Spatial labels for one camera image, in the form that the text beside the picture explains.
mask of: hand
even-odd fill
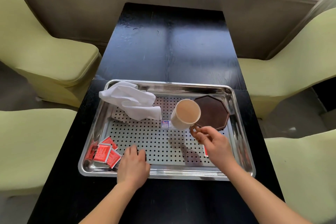
[[[119,164],[117,183],[128,184],[134,191],[140,188],[149,177],[151,168],[145,157],[145,150],[140,150],[138,154],[136,145],[128,147]]]
[[[191,135],[195,137],[199,144],[204,145],[211,162],[224,174],[231,166],[237,164],[229,140],[224,135],[213,127],[196,127],[195,129],[196,132],[190,129]]]

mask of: wooden table surface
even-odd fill
[[[127,3],[28,223],[78,223],[115,186],[115,178],[78,172],[100,101],[98,92],[111,79],[232,87],[256,179],[283,200],[223,13]],[[257,221],[230,182],[148,179],[120,223]]]

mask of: forearm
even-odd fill
[[[134,193],[128,184],[117,184],[80,224],[117,224]]]
[[[290,209],[286,203],[244,171],[236,162],[226,175],[260,224],[307,224],[309,221]]]

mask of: brown coaster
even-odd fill
[[[196,122],[197,126],[211,126],[218,131],[226,127],[230,114],[221,100],[206,95],[195,98],[194,101],[201,108],[201,117]]]

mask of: stainless steel tray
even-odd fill
[[[121,80],[111,80],[105,90]],[[230,112],[230,118],[223,133],[229,138],[233,155],[245,171],[255,176],[255,167],[241,121],[234,91],[228,86],[202,85],[173,82],[146,82],[124,80],[138,85],[156,95],[154,105],[161,106],[162,120],[170,120],[176,103],[181,99],[194,99],[211,95],[223,101]],[[147,161],[151,164],[150,178],[221,180],[228,178],[215,167],[208,157],[204,157],[202,145],[190,135],[188,129],[161,128],[158,120],[132,120],[118,107],[100,101],[81,158],[79,172],[85,176],[116,177],[118,164],[109,168],[103,163],[86,159],[88,149],[99,141],[111,136],[119,146],[118,152],[136,144],[146,150]]]

